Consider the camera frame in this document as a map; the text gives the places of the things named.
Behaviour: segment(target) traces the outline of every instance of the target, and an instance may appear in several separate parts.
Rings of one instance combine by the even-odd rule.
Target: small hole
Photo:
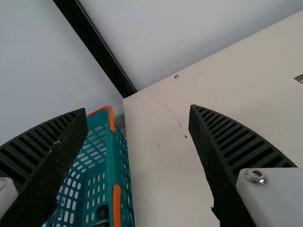
[[[72,202],[72,207],[71,207],[72,210],[75,210],[76,209],[76,201]]]
[[[71,200],[68,199],[66,203],[66,208],[69,209],[71,207]]]
[[[65,205],[65,197],[62,197],[62,199],[61,199],[61,206],[64,207],[64,205]]]
[[[104,143],[100,143],[100,144],[96,145],[96,148],[100,148],[102,146],[104,146]]]
[[[68,187],[65,187],[65,189],[64,189],[64,195],[67,195],[67,193],[68,193]]]
[[[87,162],[85,162],[84,164],[88,165],[92,162],[92,160],[88,160]]]
[[[92,167],[94,167],[96,164],[94,163],[94,164],[91,164],[90,166],[89,166],[89,168],[92,168]]]
[[[63,214],[63,211],[59,210],[59,212],[58,212],[58,220],[59,221],[61,221],[61,219],[62,219],[62,214]]]
[[[89,137],[89,140],[94,140],[95,138],[97,138],[96,135]]]
[[[74,190],[71,189],[71,190],[70,190],[70,197],[72,197],[73,194],[74,194]]]
[[[72,224],[74,222],[74,214],[71,213],[70,223]]]
[[[90,144],[87,144],[87,145],[85,145],[85,146],[83,146],[83,149],[87,149],[87,148],[90,148]]]
[[[89,157],[85,156],[84,158],[81,159],[82,162],[86,161]]]
[[[95,128],[95,131],[99,131],[101,129],[103,129],[103,127],[102,126],[98,126],[98,127]]]
[[[101,155],[98,155],[96,157],[94,157],[95,160],[98,160],[99,158],[101,158],[102,156]]]
[[[93,152],[94,150],[95,150],[94,148],[91,148],[91,149],[88,149],[86,152],[90,153],[90,152]]]
[[[78,154],[78,155],[77,155],[77,158],[81,158],[81,157],[83,157],[84,155],[85,155],[84,153]]]
[[[103,158],[103,159],[99,160],[98,163],[101,163],[101,162],[104,162],[104,161],[105,161],[105,159]]]
[[[65,222],[67,222],[67,221],[68,221],[68,211],[66,211],[66,212],[65,212],[65,215],[64,215],[64,221],[65,221]]]
[[[101,140],[95,140],[95,141],[93,141],[93,144],[95,145],[95,144],[97,144],[99,142],[101,142]]]

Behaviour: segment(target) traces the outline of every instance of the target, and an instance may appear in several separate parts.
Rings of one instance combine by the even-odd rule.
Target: black foam pad
[[[56,196],[88,134],[85,109],[44,122],[0,147],[0,177],[12,178],[19,196],[0,227],[40,227],[55,211]]]
[[[189,132],[212,190],[212,211],[220,220],[220,226],[254,227],[236,190],[239,171],[296,165],[254,131],[197,105],[190,107]]]

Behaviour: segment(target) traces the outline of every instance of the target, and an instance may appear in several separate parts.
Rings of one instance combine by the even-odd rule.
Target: basket hole
[[[81,157],[83,157],[84,155],[85,155],[85,153],[78,154],[78,155],[77,155],[77,158],[81,158]]]
[[[73,194],[74,194],[74,190],[71,189],[71,190],[70,190],[70,197],[72,197]]]
[[[59,221],[61,221],[61,219],[62,219],[62,214],[63,214],[63,211],[62,211],[62,209],[60,209],[59,212],[58,212],[58,220]]]
[[[93,156],[95,156],[96,154],[98,154],[98,152],[97,152],[97,151],[95,151],[94,153],[91,153],[91,154],[90,154],[90,156],[92,156],[92,157],[93,157]]]
[[[92,168],[92,167],[94,167],[96,164],[94,163],[94,164],[91,164],[90,166],[89,166],[89,168]]]
[[[65,189],[64,189],[64,195],[67,195],[67,193],[68,193],[68,187],[65,187]]]
[[[81,159],[82,162],[86,161],[89,157],[85,156],[84,158]]]
[[[105,161],[105,159],[103,158],[103,159],[99,160],[98,163],[101,163],[101,162],[104,162],[104,161]]]
[[[68,199],[66,203],[66,208],[69,209],[71,207],[71,200]]]
[[[76,204],[77,204],[76,201],[72,202],[72,207],[71,207],[72,210],[76,209]]]
[[[88,164],[90,164],[92,162],[92,160],[88,160],[87,162],[85,162],[84,164],[85,165],[88,165]]]
[[[70,223],[72,224],[74,222],[74,214],[71,213]]]
[[[85,145],[85,146],[83,146],[83,149],[87,149],[87,148],[90,148],[90,144],[87,144],[87,145]]]
[[[103,127],[102,126],[98,126],[98,127],[95,128],[95,131],[100,131],[101,129],[103,129]]]
[[[65,197],[62,197],[62,199],[61,199],[61,206],[64,207],[64,205],[65,205]]]
[[[64,214],[64,221],[65,221],[65,222],[68,221],[68,211],[66,211],[65,214]]]
[[[100,143],[100,144],[96,145],[96,148],[100,148],[102,146],[104,146],[104,143]]]
[[[95,145],[95,144],[100,143],[100,142],[101,142],[101,140],[95,140],[95,141],[93,141],[93,144]]]
[[[89,137],[89,140],[92,141],[92,140],[94,140],[95,138],[97,138],[96,135]]]
[[[103,130],[103,131],[99,132],[98,135],[99,135],[99,136],[102,136],[102,135],[104,135],[105,133],[106,133],[106,131]]]
[[[90,153],[90,152],[93,152],[94,150],[95,150],[94,148],[91,148],[91,149],[88,149],[86,152]]]
[[[98,160],[99,158],[101,158],[102,156],[101,155],[98,155],[96,157],[94,157],[95,160]]]

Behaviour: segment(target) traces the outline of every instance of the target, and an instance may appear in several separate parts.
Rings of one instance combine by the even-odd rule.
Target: orange basket handle
[[[95,114],[96,112],[100,111],[100,110],[104,110],[104,109],[109,109],[109,127],[110,127],[110,130],[111,132],[115,132],[116,131],[116,128],[115,128],[115,122],[114,122],[114,114],[113,114],[113,108],[111,105],[105,105],[91,113],[89,113],[87,116],[91,116],[93,114]]]

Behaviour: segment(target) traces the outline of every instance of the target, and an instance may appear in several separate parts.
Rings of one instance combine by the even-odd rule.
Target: screw
[[[257,169],[247,169],[244,172],[247,180],[252,183],[265,185],[268,183],[268,177],[260,170]]]

